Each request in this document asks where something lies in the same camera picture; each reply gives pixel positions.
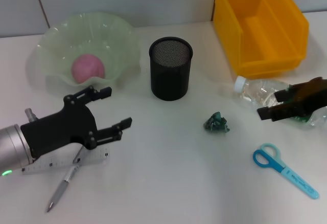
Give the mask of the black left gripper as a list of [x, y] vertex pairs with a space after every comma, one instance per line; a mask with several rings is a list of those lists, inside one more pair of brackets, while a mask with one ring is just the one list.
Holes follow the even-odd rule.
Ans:
[[70, 143], [79, 143], [92, 150], [100, 145], [120, 141], [123, 130], [131, 127], [132, 118], [97, 131], [95, 118], [86, 106], [90, 102], [110, 97], [111, 93], [111, 87], [98, 91], [91, 85], [64, 97], [64, 107], [59, 112], [22, 125], [20, 129], [32, 157], [39, 158]]

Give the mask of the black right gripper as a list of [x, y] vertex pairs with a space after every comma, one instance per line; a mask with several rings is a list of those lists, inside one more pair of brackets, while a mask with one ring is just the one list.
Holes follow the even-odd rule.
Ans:
[[317, 77], [309, 82], [289, 85], [277, 91], [274, 96], [282, 104], [258, 108], [261, 120], [279, 121], [283, 119], [306, 116], [326, 107], [326, 79]]

